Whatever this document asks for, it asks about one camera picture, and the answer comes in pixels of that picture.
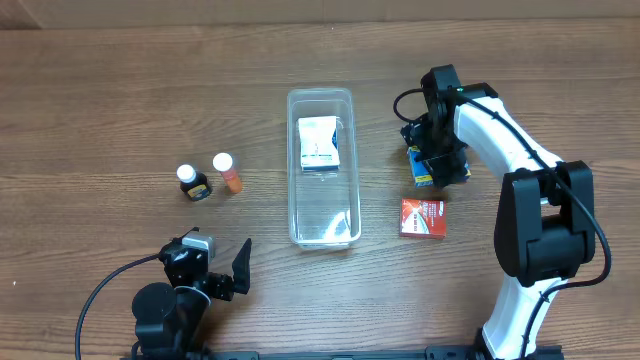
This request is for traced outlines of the blue VapoDrops box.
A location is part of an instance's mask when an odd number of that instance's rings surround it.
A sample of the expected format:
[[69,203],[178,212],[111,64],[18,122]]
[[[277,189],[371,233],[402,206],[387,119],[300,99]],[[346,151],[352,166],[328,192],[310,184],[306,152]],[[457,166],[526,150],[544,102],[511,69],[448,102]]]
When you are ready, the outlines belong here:
[[[433,157],[425,158],[423,153],[420,151],[420,149],[417,146],[409,147],[407,149],[407,156],[408,156],[408,159],[409,159],[409,165],[410,165],[411,174],[412,174],[412,177],[413,177],[413,180],[414,180],[414,185],[417,188],[427,187],[427,186],[435,187],[435,186],[432,185],[432,177],[431,177],[431,175],[429,174],[429,172],[425,168],[425,165],[423,164],[424,160],[430,159],[430,158],[433,158]],[[471,171],[470,171],[470,167],[469,167],[468,163],[467,163],[467,167],[469,169],[469,177],[470,177],[471,176]]]

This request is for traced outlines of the red medicine box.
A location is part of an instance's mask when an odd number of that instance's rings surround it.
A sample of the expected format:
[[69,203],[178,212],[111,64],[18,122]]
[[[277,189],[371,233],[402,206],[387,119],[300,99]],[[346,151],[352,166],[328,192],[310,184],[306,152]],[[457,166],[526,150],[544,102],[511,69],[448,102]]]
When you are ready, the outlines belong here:
[[403,198],[399,233],[406,237],[444,239],[447,234],[446,203]]

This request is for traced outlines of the dark brown syrup bottle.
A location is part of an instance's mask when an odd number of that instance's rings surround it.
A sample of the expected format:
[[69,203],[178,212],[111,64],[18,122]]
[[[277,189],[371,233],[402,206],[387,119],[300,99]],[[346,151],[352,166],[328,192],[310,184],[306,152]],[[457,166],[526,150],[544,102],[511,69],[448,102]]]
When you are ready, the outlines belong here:
[[180,190],[191,200],[200,201],[211,194],[212,188],[206,175],[189,164],[180,165],[176,170]]

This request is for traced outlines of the white medicine box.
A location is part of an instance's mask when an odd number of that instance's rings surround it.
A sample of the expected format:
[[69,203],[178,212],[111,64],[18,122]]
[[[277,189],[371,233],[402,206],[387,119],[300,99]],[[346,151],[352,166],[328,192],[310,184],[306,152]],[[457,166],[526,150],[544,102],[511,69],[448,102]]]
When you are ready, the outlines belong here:
[[303,171],[336,170],[340,166],[337,116],[298,119],[300,165]]

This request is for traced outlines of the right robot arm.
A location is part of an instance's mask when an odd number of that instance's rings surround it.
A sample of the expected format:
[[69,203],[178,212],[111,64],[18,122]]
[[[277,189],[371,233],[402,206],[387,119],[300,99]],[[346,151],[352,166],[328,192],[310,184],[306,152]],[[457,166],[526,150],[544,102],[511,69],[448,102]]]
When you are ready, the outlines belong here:
[[471,345],[434,345],[428,359],[561,359],[539,347],[538,331],[557,292],[595,253],[591,169],[565,162],[536,143],[486,83],[462,85],[453,65],[432,68],[417,89],[427,111],[401,135],[437,188],[463,182],[472,148],[501,182],[494,250],[504,280],[493,312]]

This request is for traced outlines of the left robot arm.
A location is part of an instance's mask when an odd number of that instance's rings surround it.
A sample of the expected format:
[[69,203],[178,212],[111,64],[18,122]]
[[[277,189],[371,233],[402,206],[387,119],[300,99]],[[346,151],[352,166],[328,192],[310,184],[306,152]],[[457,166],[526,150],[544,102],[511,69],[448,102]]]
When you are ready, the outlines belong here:
[[213,352],[196,340],[200,322],[214,299],[230,301],[249,292],[251,247],[246,240],[227,275],[209,270],[215,238],[197,227],[163,246],[158,260],[168,281],[143,287],[132,301],[137,342],[131,357],[213,359]]

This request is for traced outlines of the clear plastic container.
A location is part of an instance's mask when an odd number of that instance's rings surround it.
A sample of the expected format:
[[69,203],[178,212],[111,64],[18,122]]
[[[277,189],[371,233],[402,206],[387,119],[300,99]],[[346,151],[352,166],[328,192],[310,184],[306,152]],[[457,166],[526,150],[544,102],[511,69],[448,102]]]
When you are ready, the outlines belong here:
[[[303,171],[298,119],[337,116],[340,166]],[[359,169],[352,94],[344,88],[294,89],[287,97],[288,225],[307,249],[346,248],[361,235]]]

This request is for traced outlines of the orange pill bottle white cap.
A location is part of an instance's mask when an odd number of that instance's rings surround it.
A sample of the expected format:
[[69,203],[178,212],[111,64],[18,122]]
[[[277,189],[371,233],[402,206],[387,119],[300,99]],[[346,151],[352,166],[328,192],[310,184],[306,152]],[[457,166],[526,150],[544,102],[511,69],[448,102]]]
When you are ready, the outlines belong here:
[[212,165],[220,173],[232,193],[239,193],[243,190],[243,183],[234,167],[233,157],[229,153],[216,154],[212,159]]

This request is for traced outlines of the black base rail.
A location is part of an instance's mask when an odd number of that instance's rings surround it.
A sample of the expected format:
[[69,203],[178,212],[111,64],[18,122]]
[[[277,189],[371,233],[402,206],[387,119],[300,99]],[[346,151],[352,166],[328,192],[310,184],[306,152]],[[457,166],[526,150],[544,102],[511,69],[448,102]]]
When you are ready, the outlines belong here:
[[137,360],[489,360],[490,356],[474,346],[428,346],[424,350],[377,350],[355,352],[297,352],[260,354],[254,351],[190,352],[183,355],[144,355],[138,352],[128,359]]

